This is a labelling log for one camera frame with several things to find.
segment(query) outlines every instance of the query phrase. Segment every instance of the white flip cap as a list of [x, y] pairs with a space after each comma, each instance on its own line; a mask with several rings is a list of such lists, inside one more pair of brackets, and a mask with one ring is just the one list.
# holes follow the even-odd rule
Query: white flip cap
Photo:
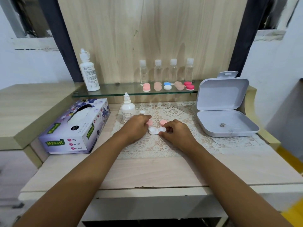
[[177, 65], [177, 59], [171, 59], [171, 65]]
[[146, 61], [145, 60], [139, 60], [140, 66], [144, 67], [146, 66]]
[[194, 58], [187, 58], [187, 64], [193, 65], [194, 64]]
[[161, 66], [161, 63], [162, 63], [161, 60], [155, 60], [154, 62], [155, 62], [155, 64], [156, 64], [156, 66]]

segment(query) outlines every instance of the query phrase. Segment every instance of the case lid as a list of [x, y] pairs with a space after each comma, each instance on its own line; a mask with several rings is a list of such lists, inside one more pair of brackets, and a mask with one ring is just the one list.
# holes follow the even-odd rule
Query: case lid
[[220, 72], [217, 78], [203, 80], [199, 86], [199, 111], [234, 110], [240, 107], [249, 85], [248, 79], [236, 78], [238, 72]]

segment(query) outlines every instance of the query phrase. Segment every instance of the bottle label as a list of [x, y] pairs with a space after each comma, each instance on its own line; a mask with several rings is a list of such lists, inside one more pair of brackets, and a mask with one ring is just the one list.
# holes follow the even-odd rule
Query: bottle label
[[133, 111], [128, 112], [128, 113], [123, 112], [123, 120], [124, 120], [124, 122], [129, 121], [130, 118], [132, 118], [133, 116], [134, 116], [134, 112]]
[[87, 83], [93, 84], [94, 87], [98, 87], [98, 79], [94, 66], [83, 67], [83, 71], [85, 73]]

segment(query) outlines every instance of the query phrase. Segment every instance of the hand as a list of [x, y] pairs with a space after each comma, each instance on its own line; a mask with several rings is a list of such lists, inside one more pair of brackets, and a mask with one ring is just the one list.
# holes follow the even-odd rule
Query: hand
[[187, 153], [193, 146], [199, 145], [185, 123], [175, 119], [167, 122], [163, 127], [166, 128], [166, 132], [159, 132], [159, 135], [184, 153]]
[[136, 115], [123, 125], [118, 132], [126, 137], [127, 145], [134, 143], [146, 134], [149, 128], [146, 123], [151, 117], [152, 116]]

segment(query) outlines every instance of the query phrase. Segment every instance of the tissue box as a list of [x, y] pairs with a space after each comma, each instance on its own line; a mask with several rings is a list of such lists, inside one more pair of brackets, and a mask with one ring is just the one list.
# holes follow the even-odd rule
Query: tissue box
[[110, 115], [107, 99], [84, 99], [71, 106], [39, 137], [50, 154], [90, 153]]

